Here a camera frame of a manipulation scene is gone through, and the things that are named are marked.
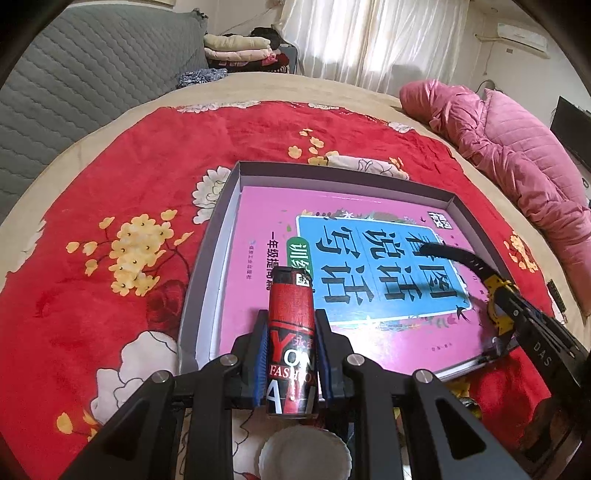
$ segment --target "gray quilted mattress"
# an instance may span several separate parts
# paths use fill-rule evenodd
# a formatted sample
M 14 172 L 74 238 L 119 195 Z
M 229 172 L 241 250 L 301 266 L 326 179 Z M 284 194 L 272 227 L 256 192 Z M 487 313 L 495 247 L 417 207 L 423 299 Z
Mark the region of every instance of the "gray quilted mattress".
M 0 89 L 0 222 L 51 161 L 207 68 L 206 17 L 136 5 L 67 8 Z

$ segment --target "green label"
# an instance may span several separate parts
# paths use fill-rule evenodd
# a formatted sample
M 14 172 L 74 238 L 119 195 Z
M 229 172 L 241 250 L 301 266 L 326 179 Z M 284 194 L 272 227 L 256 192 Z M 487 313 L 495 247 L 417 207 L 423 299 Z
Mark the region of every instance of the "green label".
M 310 278 L 314 278 L 308 240 L 300 236 L 293 236 L 287 241 L 287 266 L 305 268 L 310 274 Z

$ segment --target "beige bed sheet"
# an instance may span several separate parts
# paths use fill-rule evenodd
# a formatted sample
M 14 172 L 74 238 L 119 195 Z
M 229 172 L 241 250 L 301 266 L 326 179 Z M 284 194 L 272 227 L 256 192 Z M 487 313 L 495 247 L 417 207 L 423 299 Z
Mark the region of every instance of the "beige bed sheet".
M 569 330 L 589 349 L 591 329 L 586 327 L 586 321 L 583 322 L 560 263 L 540 233 L 493 183 L 462 158 L 450 144 L 424 125 L 397 111 L 401 107 L 397 98 L 344 83 L 286 74 L 234 73 L 218 82 L 177 90 L 125 112 L 109 125 L 72 145 L 35 180 L 0 225 L 0 288 L 4 285 L 5 274 L 18 268 L 28 248 L 27 244 L 50 205 L 119 134 L 161 106 L 246 100 L 286 100 L 341 106 L 388 122 L 409 125 L 421 135 L 436 138 L 446 144 L 468 178 L 528 244 L 546 281 L 554 280 L 567 307 Z

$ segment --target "black monitor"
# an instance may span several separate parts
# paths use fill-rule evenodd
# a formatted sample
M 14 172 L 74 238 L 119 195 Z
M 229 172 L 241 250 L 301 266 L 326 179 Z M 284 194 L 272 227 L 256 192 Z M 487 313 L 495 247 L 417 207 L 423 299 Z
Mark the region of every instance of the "black monitor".
M 591 114 L 559 97 L 550 129 L 564 148 L 591 170 Z

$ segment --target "red can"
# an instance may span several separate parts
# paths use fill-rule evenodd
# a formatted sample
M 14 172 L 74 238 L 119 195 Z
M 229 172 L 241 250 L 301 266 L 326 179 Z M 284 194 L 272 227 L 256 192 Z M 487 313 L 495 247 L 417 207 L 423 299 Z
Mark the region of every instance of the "red can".
M 267 414 L 317 415 L 318 370 L 312 280 L 302 268 L 271 272 L 267 349 Z

